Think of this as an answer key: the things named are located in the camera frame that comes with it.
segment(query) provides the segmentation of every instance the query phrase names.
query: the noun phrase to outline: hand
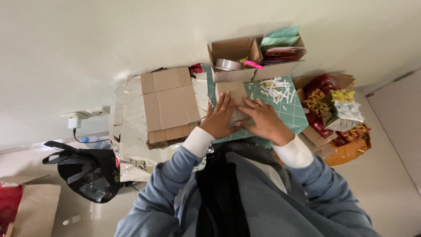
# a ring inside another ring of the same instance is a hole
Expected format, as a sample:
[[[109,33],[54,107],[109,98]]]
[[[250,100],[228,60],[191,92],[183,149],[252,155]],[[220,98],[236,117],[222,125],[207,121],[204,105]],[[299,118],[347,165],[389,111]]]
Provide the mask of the hand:
[[[199,127],[207,131],[215,139],[224,138],[238,131],[239,128],[236,126],[228,128],[234,106],[234,98],[230,96],[229,92],[222,92],[213,113],[212,104],[209,104],[205,120]]]
[[[243,100],[250,108],[240,105],[237,105],[237,108],[248,114],[255,124],[237,122],[236,126],[244,128],[257,136],[270,139],[279,146],[287,145],[294,139],[294,132],[287,128],[282,120],[278,118],[272,105],[267,105],[261,100],[249,100],[246,96],[243,97]]]

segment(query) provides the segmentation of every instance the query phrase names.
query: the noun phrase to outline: person's left hand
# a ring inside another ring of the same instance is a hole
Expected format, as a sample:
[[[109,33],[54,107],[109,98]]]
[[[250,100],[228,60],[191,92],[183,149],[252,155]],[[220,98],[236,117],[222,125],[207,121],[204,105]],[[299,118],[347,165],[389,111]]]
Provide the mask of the person's left hand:
[[[231,135],[239,130],[236,126],[228,128],[228,123],[234,108],[234,98],[231,97],[229,92],[222,92],[213,112],[212,104],[209,104],[205,120],[199,127],[208,132],[215,139],[221,139]]]

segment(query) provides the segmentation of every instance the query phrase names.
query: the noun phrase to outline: pink scissors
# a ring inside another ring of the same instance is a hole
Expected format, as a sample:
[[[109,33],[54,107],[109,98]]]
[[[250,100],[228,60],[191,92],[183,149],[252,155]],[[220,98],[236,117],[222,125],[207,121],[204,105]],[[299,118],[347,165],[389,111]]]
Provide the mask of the pink scissors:
[[[248,60],[244,61],[244,65],[246,65],[248,67],[255,67],[255,68],[258,68],[258,69],[264,69],[263,66],[260,66],[260,65],[256,64],[255,62],[248,61]]]

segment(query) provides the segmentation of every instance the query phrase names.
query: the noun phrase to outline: person's right hand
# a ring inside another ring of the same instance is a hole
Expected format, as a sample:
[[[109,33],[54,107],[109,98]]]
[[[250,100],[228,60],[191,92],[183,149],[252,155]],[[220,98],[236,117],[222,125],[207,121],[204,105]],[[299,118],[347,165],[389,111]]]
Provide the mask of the person's right hand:
[[[287,145],[294,139],[294,132],[285,126],[280,118],[278,118],[272,105],[267,105],[261,100],[249,100],[243,97],[244,102],[249,108],[236,105],[237,109],[248,114],[255,124],[247,122],[237,122],[236,126],[244,128],[251,133],[269,139],[276,145]]]

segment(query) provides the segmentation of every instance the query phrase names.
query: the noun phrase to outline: sleeve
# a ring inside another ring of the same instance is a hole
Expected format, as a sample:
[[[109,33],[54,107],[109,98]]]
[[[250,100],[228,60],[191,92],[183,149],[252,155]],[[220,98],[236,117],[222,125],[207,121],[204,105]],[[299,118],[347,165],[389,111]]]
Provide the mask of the sleeve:
[[[189,181],[193,167],[202,161],[211,138],[214,139],[203,132],[196,127],[169,161],[155,166],[133,208],[119,221],[115,237],[178,236],[179,220],[175,216],[174,199]]]
[[[357,205],[358,200],[349,189],[348,182],[319,156],[311,153],[297,136],[283,147],[272,146],[308,194],[312,210],[361,234],[376,234],[370,217]]]

